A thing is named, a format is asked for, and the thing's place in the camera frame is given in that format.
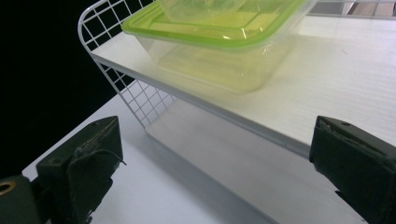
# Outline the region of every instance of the yellow-tinted container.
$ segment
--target yellow-tinted container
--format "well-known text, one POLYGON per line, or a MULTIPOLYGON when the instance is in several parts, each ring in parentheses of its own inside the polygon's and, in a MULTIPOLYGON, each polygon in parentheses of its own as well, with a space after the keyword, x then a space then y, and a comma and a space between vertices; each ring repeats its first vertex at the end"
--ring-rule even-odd
POLYGON ((156 0, 173 21, 198 21, 240 8, 247 0, 156 0))
POLYGON ((199 21, 173 21, 157 2, 122 24, 151 58, 178 76, 227 91, 254 91, 292 46, 288 38, 315 4, 310 0, 247 0, 236 11, 199 21))

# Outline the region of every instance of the white wire grid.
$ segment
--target white wire grid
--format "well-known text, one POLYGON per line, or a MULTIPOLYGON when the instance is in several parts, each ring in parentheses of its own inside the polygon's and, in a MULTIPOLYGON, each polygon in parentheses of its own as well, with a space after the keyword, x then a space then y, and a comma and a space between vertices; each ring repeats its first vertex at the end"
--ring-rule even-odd
MULTIPOLYGON (((152 1, 102 0, 87 8, 78 22, 83 47, 92 50, 121 32, 121 24, 132 13, 152 1)), ((94 60, 114 90, 143 127, 147 127, 175 101, 175 97, 94 60)))

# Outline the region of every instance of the white shelf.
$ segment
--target white shelf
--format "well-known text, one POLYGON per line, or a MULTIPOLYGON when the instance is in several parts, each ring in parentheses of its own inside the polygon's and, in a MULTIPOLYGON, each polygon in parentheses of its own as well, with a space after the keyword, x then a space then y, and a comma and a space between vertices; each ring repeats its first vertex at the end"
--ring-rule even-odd
POLYGON ((257 91, 211 88, 156 67, 132 35, 92 52, 102 64, 307 157, 318 115, 396 145, 396 21, 306 17, 296 45, 257 91))

